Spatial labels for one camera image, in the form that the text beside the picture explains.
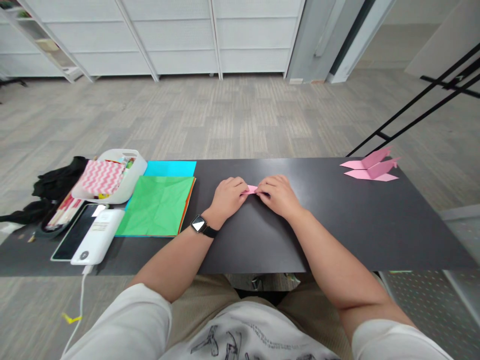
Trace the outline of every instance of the lap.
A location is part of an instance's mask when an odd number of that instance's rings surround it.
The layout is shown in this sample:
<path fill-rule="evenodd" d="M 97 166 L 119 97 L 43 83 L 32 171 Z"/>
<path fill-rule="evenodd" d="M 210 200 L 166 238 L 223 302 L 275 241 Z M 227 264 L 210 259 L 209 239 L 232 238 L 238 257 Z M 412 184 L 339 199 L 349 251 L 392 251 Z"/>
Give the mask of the lap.
<path fill-rule="evenodd" d="M 167 348 L 191 339 L 219 312 L 240 301 L 253 301 L 274 308 L 270 302 L 257 296 L 240 299 L 224 275 L 197 275 L 185 293 L 172 304 L 172 327 Z M 313 277 L 302 279 L 277 309 L 300 331 L 342 359 L 352 358 L 352 350 L 340 324 L 338 312 Z"/>

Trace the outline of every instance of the smartphone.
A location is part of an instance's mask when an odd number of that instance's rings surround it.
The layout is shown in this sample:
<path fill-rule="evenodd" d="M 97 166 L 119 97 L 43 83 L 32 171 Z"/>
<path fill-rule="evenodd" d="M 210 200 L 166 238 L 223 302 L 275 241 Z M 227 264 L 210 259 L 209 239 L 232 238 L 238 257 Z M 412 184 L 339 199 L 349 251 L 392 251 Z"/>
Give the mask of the smartphone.
<path fill-rule="evenodd" d="M 50 261 L 69 262 L 74 257 L 75 252 L 79 248 L 85 235 L 87 235 L 95 218 L 105 209 L 108 204 L 87 204 L 81 209 L 81 213 L 77 216 L 74 223 L 68 229 L 67 233 L 58 244 Z"/>

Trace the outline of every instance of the yellow cable tie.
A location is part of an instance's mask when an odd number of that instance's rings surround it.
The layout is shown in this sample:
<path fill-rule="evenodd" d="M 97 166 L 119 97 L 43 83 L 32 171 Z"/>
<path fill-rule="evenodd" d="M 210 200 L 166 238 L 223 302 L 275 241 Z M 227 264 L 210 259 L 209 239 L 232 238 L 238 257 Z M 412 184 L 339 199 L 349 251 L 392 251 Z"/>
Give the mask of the yellow cable tie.
<path fill-rule="evenodd" d="M 77 322 L 77 321 L 80 321 L 82 320 L 82 317 L 79 316 L 79 317 L 76 317 L 76 318 L 71 318 L 70 316 L 68 316 L 66 313 L 62 312 L 61 313 L 61 316 L 62 318 L 65 319 L 65 321 L 68 323 L 68 324 L 73 324 L 74 322 Z"/>

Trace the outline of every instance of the green paper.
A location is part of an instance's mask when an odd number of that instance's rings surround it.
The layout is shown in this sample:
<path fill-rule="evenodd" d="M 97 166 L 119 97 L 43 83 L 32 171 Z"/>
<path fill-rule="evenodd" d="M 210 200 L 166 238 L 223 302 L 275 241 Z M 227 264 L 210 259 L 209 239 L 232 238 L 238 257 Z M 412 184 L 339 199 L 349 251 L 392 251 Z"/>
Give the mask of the green paper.
<path fill-rule="evenodd" d="M 176 236 L 194 179 L 140 176 L 116 236 Z"/>

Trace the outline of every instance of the sleeve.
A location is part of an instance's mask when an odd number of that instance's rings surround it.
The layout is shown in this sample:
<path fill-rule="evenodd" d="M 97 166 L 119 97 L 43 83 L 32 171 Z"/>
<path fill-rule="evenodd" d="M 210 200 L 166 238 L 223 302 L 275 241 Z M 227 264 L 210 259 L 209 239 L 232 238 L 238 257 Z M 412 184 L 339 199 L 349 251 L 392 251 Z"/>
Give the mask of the sleeve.
<path fill-rule="evenodd" d="M 353 333 L 351 349 L 355 360 L 453 360 L 413 326 L 384 319 L 361 324 Z"/>
<path fill-rule="evenodd" d="M 61 360 L 158 360 L 172 326 L 172 305 L 144 284 L 124 290 Z"/>

